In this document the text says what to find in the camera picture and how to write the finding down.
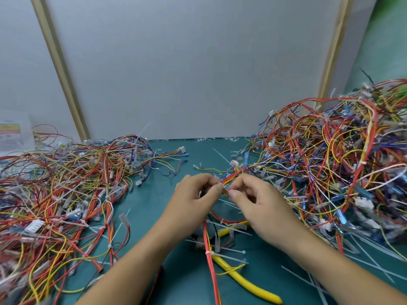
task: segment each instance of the yellow plier handle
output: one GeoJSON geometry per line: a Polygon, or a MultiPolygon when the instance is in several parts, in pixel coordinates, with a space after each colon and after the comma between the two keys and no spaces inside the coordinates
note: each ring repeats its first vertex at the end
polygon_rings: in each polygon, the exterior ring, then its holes
{"type": "MultiPolygon", "coordinates": [[[[243,225],[249,225],[247,221],[241,222],[243,225]]],[[[222,229],[218,232],[219,237],[221,236],[226,236],[229,234],[229,229],[222,229]]],[[[247,291],[251,292],[255,296],[262,298],[263,300],[266,300],[268,302],[272,302],[274,304],[282,304],[282,299],[278,296],[275,295],[271,292],[268,292],[262,288],[257,287],[256,285],[253,285],[251,282],[249,282],[247,279],[245,279],[243,276],[241,276],[238,272],[236,271],[230,271],[233,269],[229,264],[227,264],[226,261],[224,261],[221,257],[211,255],[212,260],[216,262],[217,265],[219,265],[225,272],[229,272],[228,274],[243,288],[245,288],[247,291]]]]}

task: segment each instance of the right hand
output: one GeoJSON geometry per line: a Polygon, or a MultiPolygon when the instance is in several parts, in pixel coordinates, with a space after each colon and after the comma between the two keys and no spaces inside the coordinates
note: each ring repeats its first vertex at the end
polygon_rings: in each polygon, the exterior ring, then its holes
{"type": "Polygon", "coordinates": [[[309,233],[278,189],[255,176],[239,175],[229,186],[229,198],[263,240],[283,251],[309,233]]]}

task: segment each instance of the workbench surface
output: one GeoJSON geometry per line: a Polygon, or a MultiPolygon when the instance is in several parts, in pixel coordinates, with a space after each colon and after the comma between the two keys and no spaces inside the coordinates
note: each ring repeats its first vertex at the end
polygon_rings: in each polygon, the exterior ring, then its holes
{"type": "MultiPolygon", "coordinates": [[[[190,154],[187,163],[182,163],[181,170],[176,176],[165,177],[158,171],[152,171],[148,179],[139,187],[135,187],[122,200],[114,204],[115,229],[120,224],[118,216],[121,213],[129,211],[127,217],[131,223],[131,238],[126,247],[120,252],[119,256],[125,255],[132,246],[134,246],[145,233],[154,225],[160,217],[168,200],[170,199],[176,184],[186,174],[197,174],[198,171],[192,165],[199,166],[202,163],[204,168],[216,168],[226,170],[229,165],[226,160],[216,153],[215,148],[228,160],[231,160],[231,151],[237,151],[245,147],[248,141],[240,138],[236,142],[217,138],[197,142],[196,139],[171,140],[171,141],[149,141],[153,150],[161,149],[163,152],[169,152],[178,147],[185,146],[186,152],[190,154]]],[[[178,166],[178,161],[169,160],[171,164],[178,166]]],[[[165,166],[160,167],[160,171],[168,174],[165,166]]],[[[225,205],[223,202],[217,202],[214,207],[217,214],[229,220],[240,220],[243,216],[237,209],[225,205]]],[[[299,278],[284,270],[284,266],[295,272],[305,280],[309,281],[308,274],[302,270],[290,257],[280,250],[268,245],[258,237],[252,229],[248,232],[253,236],[247,236],[241,233],[235,233],[237,245],[234,249],[245,250],[246,255],[234,252],[222,252],[223,254],[236,257],[238,259],[246,258],[248,264],[239,272],[247,280],[267,291],[277,294],[282,298],[284,304],[322,304],[317,290],[303,282],[299,278]]],[[[125,229],[121,227],[115,237],[115,242],[122,242],[125,237],[125,229]]],[[[222,242],[227,241],[228,236],[222,238],[222,242]]],[[[370,256],[379,263],[379,265],[391,272],[407,277],[407,263],[398,261],[389,257],[380,251],[371,248],[368,245],[361,244],[370,256]]],[[[94,255],[102,254],[106,251],[107,242],[105,239],[100,241],[94,255]]],[[[407,252],[405,247],[397,247],[403,253],[407,252]]],[[[361,253],[354,255],[357,258],[374,264],[367,255],[361,253]]],[[[237,266],[238,262],[227,261],[232,266],[237,266]]],[[[223,272],[216,264],[215,270],[223,272]]],[[[360,263],[360,265],[372,272],[385,282],[407,294],[407,282],[397,277],[392,277],[395,283],[392,283],[383,272],[360,263]]],[[[155,288],[150,305],[164,304],[194,304],[194,305],[212,305],[215,304],[213,296],[213,285],[208,268],[208,263],[203,251],[195,249],[195,244],[187,241],[181,242],[167,257],[163,263],[164,271],[155,288]]],[[[69,277],[64,287],[65,290],[75,290],[84,287],[94,275],[94,267],[91,263],[84,261],[78,267],[74,276],[69,277]]],[[[222,303],[228,304],[250,304],[265,305],[268,302],[252,295],[242,288],[230,276],[219,276],[218,285],[222,298],[222,303]]],[[[79,294],[64,294],[61,298],[61,304],[71,305],[79,297],[79,294]]],[[[329,304],[335,304],[330,296],[326,296],[329,304]]]]}

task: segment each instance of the wire bundle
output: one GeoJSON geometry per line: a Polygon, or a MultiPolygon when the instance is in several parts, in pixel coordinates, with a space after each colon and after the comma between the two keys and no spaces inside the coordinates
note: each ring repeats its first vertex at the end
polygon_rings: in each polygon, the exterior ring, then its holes
{"type": "Polygon", "coordinates": [[[67,276],[84,261],[93,263],[95,275],[104,265],[113,266],[130,239],[130,224],[122,214],[127,233],[123,241],[115,242],[118,229],[112,220],[113,204],[132,190],[130,176],[138,175],[135,185],[140,185],[153,169],[160,172],[157,165],[168,167],[166,176],[176,174],[185,161],[179,157],[188,155],[184,147],[158,154],[136,135],[84,144],[65,141],[53,147],[60,138],[68,139],[36,133],[40,151],[0,157],[1,302],[40,302],[56,289],[56,303],[63,292],[84,291],[85,287],[64,290],[67,276]],[[168,158],[179,161],[178,169],[168,158]],[[107,250],[94,255],[103,238],[107,250]]]}
{"type": "MultiPolygon", "coordinates": [[[[256,175],[275,185],[304,225],[342,253],[356,251],[344,238],[349,234],[387,254],[389,246],[407,261],[392,246],[407,227],[407,79],[293,102],[271,111],[259,126],[227,171],[215,169],[227,173],[223,184],[242,173],[256,175]],[[322,104],[333,108],[321,111],[322,104]]],[[[211,213],[227,225],[241,222],[211,213]]]]}

